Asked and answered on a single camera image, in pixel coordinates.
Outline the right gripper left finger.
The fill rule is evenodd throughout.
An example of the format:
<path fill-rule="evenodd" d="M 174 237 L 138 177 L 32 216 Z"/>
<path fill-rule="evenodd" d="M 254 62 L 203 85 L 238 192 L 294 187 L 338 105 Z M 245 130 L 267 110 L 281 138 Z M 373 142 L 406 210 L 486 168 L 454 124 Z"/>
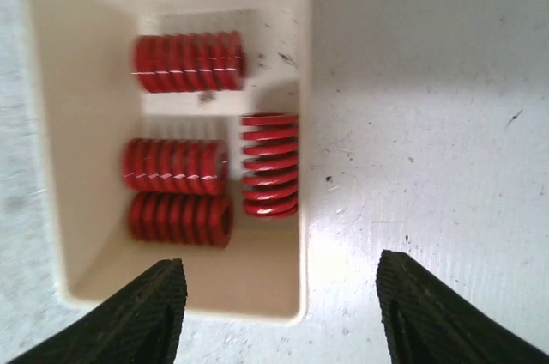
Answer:
<path fill-rule="evenodd" d="M 160 260 L 12 362 L 173 363 L 187 297 L 182 260 Z"/>

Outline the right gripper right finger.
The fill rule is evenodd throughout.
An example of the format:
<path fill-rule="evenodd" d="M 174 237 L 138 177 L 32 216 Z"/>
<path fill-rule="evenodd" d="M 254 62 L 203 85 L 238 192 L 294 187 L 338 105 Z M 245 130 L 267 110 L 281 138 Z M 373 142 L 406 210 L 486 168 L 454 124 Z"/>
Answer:
<path fill-rule="evenodd" d="M 384 250 L 377 296 L 393 363 L 547 363 L 404 252 Z"/>

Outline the white spring tray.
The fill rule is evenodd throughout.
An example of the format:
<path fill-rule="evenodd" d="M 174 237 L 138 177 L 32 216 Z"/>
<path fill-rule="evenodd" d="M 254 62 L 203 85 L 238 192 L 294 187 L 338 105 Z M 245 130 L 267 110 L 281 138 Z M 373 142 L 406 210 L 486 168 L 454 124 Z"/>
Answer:
<path fill-rule="evenodd" d="M 40 139 L 45 150 L 60 293 L 96 306 L 153 263 L 184 263 L 187 310 L 197 316 L 296 323 L 306 310 L 305 114 L 311 91 L 312 0 L 26 0 Z M 150 94 L 131 75 L 140 35 L 239 31 L 241 91 Z M 284 219 L 243 211 L 240 117 L 299 117 L 299 206 Z M 133 138 L 222 140 L 233 202 L 227 247 L 132 237 L 141 192 L 123 181 Z"/>

